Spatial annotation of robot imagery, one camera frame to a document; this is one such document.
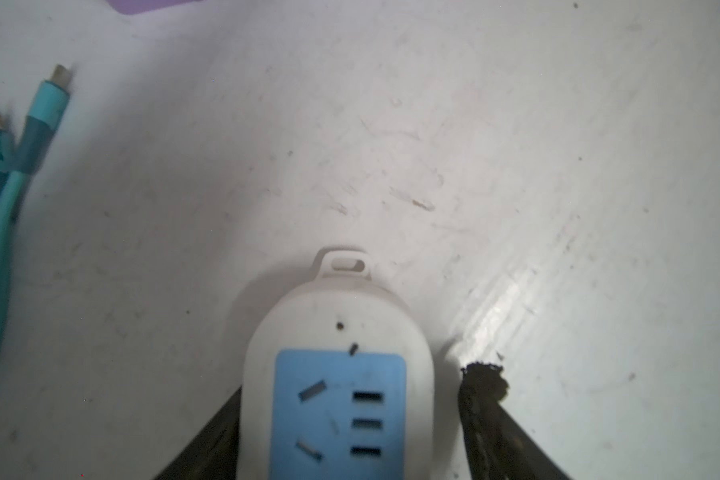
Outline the white blue power strip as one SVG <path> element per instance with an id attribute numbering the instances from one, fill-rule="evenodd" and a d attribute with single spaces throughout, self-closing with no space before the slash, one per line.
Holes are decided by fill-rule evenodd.
<path id="1" fill-rule="evenodd" d="M 435 372 L 409 307 L 370 256 L 331 249 L 284 295 L 244 360 L 240 479 L 427 479 Z"/>

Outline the purple power strip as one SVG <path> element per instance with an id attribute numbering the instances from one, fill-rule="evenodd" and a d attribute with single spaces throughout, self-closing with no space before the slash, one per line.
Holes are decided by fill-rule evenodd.
<path id="1" fill-rule="evenodd" d="M 120 14 L 136 15 L 195 1 L 196 0 L 106 0 L 106 3 Z"/>

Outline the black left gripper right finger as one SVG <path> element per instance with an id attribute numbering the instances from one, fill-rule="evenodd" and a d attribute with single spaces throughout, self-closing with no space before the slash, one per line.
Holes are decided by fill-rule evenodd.
<path id="1" fill-rule="evenodd" d="M 501 406 L 509 390 L 503 368 L 475 362 L 461 372 L 458 410 L 471 477 L 567 480 L 569 476 Z"/>

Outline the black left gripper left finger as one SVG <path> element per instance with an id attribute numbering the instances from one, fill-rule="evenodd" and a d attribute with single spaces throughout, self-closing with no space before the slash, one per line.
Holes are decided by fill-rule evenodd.
<path id="1" fill-rule="evenodd" d="M 234 480 L 240 441 L 239 388 L 156 480 Z"/>

